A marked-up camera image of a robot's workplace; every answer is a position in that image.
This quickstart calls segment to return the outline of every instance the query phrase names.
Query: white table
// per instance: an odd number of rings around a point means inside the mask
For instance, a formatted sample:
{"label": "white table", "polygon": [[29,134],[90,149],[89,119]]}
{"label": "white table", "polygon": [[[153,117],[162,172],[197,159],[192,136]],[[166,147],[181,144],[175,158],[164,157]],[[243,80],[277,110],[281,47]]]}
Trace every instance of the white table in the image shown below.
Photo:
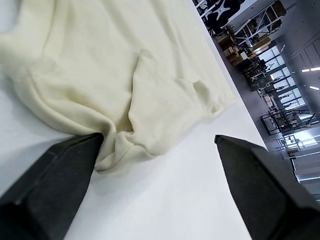
{"label": "white table", "polygon": [[[15,19],[13,4],[0,0],[0,9],[7,8],[0,12],[2,30]],[[251,239],[230,194],[214,139],[223,134],[264,143],[203,24],[202,28],[237,103],[214,121],[199,123],[166,155],[137,164],[126,175],[94,172],[66,240]],[[1,195],[49,146],[69,135],[35,118],[3,77],[0,110]]]}

